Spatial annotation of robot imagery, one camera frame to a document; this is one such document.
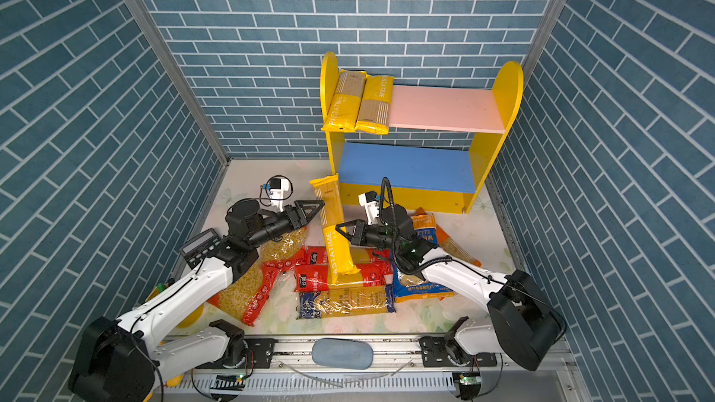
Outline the orange pasta bag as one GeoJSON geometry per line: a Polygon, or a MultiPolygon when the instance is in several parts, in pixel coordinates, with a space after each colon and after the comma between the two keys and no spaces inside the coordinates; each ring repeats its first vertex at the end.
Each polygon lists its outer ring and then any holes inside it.
{"type": "Polygon", "coordinates": [[[438,224],[436,218],[433,214],[427,213],[423,208],[419,208],[413,216],[411,216],[413,221],[413,227],[415,232],[422,238],[437,244],[448,254],[458,258],[462,261],[469,262],[478,267],[482,266],[482,263],[472,256],[470,256],[464,249],[462,249],[456,241],[449,236],[438,224]]]}

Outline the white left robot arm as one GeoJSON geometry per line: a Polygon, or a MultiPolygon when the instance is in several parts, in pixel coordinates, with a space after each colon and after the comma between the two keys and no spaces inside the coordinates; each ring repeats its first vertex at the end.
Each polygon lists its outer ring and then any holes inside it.
{"type": "Polygon", "coordinates": [[[297,200],[277,213],[254,198],[236,202],[227,210],[226,236],[217,238],[208,230],[182,249],[190,273],[130,312],[116,319],[101,316],[84,329],[69,390],[85,401],[143,401],[170,379],[204,364],[244,366],[244,331],[225,320],[182,340],[165,339],[208,299],[246,275],[262,245],[307,227],[323,206],[321,200],[297,200]]]}

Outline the blue clear spaghetti bag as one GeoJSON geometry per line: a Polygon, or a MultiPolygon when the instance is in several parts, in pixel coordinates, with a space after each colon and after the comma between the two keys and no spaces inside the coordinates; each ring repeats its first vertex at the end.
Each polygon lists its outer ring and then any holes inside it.
{"type": "Polygon", "coordinates": [[[340,288],[304,292],[299,298],[299,319],[342,318],[396,313],[391,287],[340,288]]]}

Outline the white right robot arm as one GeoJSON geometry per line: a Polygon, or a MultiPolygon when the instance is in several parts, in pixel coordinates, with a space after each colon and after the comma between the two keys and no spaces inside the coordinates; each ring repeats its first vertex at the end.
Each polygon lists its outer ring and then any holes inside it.
{"type": "Polygon", "coordinates": [[[335,226],[335,232],[355,247],[385,249],[404,275],[437,284],[483,307],[488,322],[464,318],[452,330],[459,350],[469,355],[507,355],[525,370],[535,371],[565,333],[561,314],[525,271],[496,273],[447,253],[419,236],[400,205],[379,210],[377,218],[335,226]]]}

